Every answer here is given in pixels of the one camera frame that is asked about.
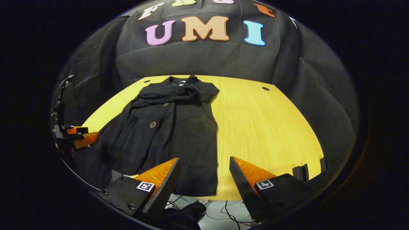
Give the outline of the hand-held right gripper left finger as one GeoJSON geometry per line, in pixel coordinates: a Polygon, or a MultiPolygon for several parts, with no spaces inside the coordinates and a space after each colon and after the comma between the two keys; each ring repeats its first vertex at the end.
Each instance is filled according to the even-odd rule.
{"type": "Polygon", "coordinates": [[[180,171],[180,159],[176,157],[134,178],[121,176],[97,192],[97,195],[129,216],[158,219],[162,216],[180,171]]]}

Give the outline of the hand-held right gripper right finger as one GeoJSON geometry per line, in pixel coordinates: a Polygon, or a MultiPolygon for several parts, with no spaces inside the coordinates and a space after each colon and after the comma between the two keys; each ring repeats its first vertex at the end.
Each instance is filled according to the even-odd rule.
{"type": "Polygon", "coordinates": [[[315,194],[291,174],[276,176],[234,156],[230,157],[229,170],[250,217],[257,223],[282,219],[315,194]]]}

